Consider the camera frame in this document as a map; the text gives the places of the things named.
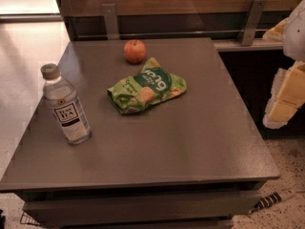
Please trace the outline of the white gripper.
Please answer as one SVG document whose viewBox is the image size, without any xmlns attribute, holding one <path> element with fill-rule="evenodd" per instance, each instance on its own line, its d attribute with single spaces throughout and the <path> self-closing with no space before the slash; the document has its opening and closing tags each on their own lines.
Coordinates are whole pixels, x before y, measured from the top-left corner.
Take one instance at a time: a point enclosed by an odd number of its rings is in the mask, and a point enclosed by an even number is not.
<svg viewBox="0 0 305 229">
<path fill-rule="evenodd" d="M 266 31 L 265 41 L 281 42 L 286 56 L 295 60 L 288 70 L 279 68 L 274 76 L 271 98 L 268 100 L 263 125 L 279 129 L 305 104 L 305 0 L 302 0 L 290 16 Z"/>
</svg>

